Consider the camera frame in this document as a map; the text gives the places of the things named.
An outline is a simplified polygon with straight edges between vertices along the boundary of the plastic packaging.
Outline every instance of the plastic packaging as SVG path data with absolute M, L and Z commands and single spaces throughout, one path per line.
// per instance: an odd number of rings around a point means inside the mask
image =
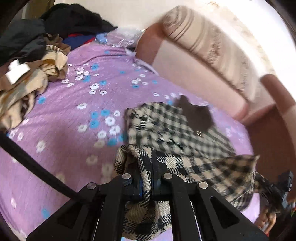
M 109 33 L 98 34 L 96 41 L 113 47 L 136 47 L 144 31 L 144 29 L 119 27 Z

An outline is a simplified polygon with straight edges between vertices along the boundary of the metal screw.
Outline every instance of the metal screw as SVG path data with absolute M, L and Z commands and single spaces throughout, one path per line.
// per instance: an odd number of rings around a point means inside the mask
M 208 186 L 209 186 L 209 185 L 208 185 L 207 183 L 205 183 L 205 182 L 201 182 L 201 183 L 199 183 L 198 185 L 199 185 L 199 187 L 202 188 L 202 189 L 207 189 Z
M 96 184 L 95 183 L 89 183 L 86 185 L 87 189 L 91 190 L 91 189 L 95 189 L 96 188 Z
M 167 172 L 167 173 L 165 173 L 165 174 L 163 175 L 163 177 L 164 177 L 165 179 L 171 179 L 171 178 L 173 177 L 173 175 Z
M 123 173 L 122 174 L 122 178 L 123 179 L 130 179 L 131 178 L 131 174 L 129 174 L 129 173 Z

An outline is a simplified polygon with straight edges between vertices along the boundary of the purple bedsheet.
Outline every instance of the purple bedsheet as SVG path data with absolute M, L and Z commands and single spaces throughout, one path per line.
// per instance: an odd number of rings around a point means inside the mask
M 123 48 L 95 42 L 75 49 L 69 54 L 67 79 L 49 83 L 26 119 L 10 132 L 10 138 L 76 191 L 89 182 L 109 182 L 116 151 L 126 138 L 126 108 L 145 102 L 172 104 L 181 94 L 193 104 L 209 104 L 134 61 Z M 236 153 L 252 154 L 244 126 L 211 105 L 210 111 Z M 2 149 L 0 157 L 0 212 L 26 237 L 68 198 Z M 252 221 L 259 212 L 259 198 L 254 199 L 251 210 L 245 211 Z M 157 238 L 169 239 L 170 230 Z

